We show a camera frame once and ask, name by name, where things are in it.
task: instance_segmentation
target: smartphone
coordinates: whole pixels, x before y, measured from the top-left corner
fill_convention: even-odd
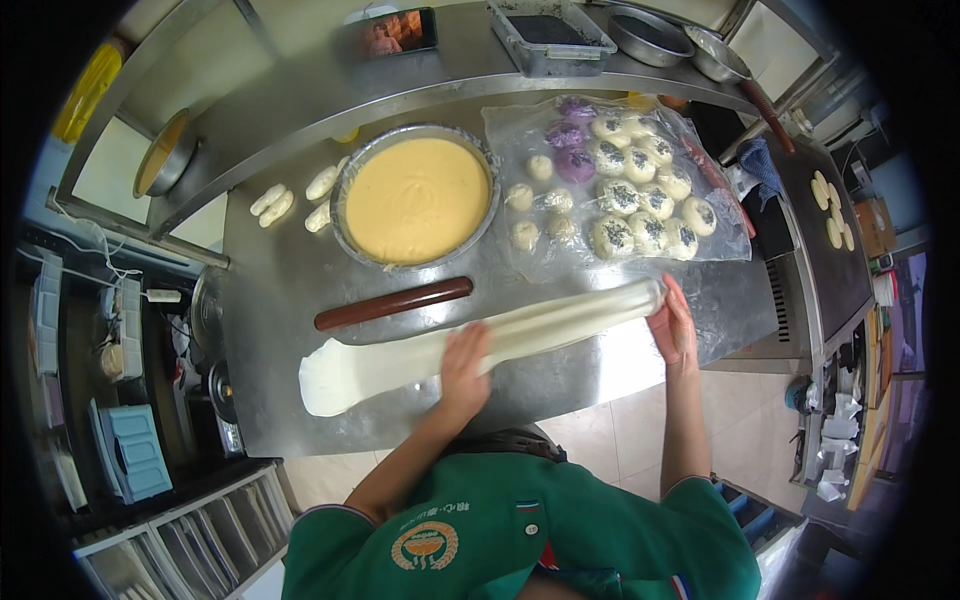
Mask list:
[[[366,59],[437,47],[433,9],[411,9],[358,21],[360,53]]]

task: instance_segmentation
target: hand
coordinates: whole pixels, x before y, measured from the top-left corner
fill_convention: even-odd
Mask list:
[[[698,368],[697,330],[684,290],[670,275],[663,275],[663,283],[667,288],[666,302],[655,315],[647,317],[657,349],[667,367]]]
[[[461,425],[473,419],[490,397],[490,374],[477,375],[480,361],[490,347],[490,338],[490,329],[482,321],[467,325],[459,334],[453,331],[446,334],[438,410],[461,420]]]

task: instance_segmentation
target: red rolling pin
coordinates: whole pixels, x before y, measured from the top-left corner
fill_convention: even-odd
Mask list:
[[[394,292],[387,296],[327,310],[314,317],[313,326],[317,327],[318,331],[329,331],[338,327],[386,317],[387,315],[395,315],[414,308],[464,298],[472,292],[473,282],[470,281],[469,277],[454,277],[415,287],[411,290]]]

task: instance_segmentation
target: yellow container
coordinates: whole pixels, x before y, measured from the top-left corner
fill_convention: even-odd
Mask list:
[[[116,47],[106,43],[97,48],[70,90],[51,133],[68,144],[75,143],[121,66],[123,57]]]

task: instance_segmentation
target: embroidered logo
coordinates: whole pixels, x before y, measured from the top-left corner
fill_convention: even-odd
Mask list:
[[[457,531],[439,521],[425,521],[396,539],[390,556],[400,568],[442,569],[457,555]]]

